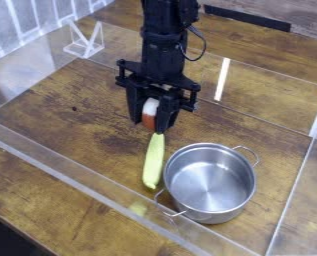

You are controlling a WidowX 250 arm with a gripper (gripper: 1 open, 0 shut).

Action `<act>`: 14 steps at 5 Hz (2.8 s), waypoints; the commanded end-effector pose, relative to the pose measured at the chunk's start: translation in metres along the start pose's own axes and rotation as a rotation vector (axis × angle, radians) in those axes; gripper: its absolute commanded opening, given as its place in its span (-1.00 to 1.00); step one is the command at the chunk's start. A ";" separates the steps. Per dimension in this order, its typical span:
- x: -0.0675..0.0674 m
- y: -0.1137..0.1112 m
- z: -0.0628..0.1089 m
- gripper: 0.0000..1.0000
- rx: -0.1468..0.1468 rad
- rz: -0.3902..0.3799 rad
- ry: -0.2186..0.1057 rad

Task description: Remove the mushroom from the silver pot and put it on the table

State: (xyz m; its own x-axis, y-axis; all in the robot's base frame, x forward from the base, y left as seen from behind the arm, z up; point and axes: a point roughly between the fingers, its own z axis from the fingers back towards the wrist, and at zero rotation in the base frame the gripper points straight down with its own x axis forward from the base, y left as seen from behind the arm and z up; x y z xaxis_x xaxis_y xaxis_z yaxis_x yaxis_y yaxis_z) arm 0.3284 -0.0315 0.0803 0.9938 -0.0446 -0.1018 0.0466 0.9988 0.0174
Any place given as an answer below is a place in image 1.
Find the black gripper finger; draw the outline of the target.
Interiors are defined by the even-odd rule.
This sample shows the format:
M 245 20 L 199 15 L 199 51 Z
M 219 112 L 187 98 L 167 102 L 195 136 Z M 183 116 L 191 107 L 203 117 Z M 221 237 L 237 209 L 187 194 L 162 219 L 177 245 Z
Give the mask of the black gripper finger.
M 144 89 L 128 86 L 126 88 L 126 97 L 130 119 L 138 124 L 142 121 L 142 109 L 147 99 Z
M 179 97 L 175 95 L 163 95 L 159 98 L 159 104 L 155 115 L 155 132 L 163 133 L 173 125 L 179 113 Z

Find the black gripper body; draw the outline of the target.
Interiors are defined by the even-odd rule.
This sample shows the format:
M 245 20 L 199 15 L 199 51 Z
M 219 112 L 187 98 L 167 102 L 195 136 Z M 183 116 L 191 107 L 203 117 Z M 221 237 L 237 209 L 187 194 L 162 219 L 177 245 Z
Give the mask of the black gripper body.
M 201 85 L 183 74 L 167 79 L 155 79 L 142 74 L 139 62 L 120 59 L 116 61 L 116 66 L 119 75 L 115 77 L 115 83 L 120 87 L 124 89 L 128 86 L 143 88 L 147 99 L 154 98 L 158 101 L 163 95 L 175 95 L 179 97 L 179 109 L 189 112 L 195 110 Z

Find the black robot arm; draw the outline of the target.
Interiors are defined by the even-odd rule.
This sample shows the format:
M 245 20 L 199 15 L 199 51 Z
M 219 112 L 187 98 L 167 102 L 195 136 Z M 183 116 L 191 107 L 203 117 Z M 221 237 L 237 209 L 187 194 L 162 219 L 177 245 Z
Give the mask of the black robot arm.
M 193 112 L 201 85 L 183 75 L 187 31 L 199 38 L 193 23 L 198 21 L 197 0 L 140 0 L 142 57 L 139 62 L 116 61 L 115 83 L 126 89 L 131 121 L 143 122 L 147 99 L 158 101 L 153 130 L 163 133 L 173 125 L 179 110 Z

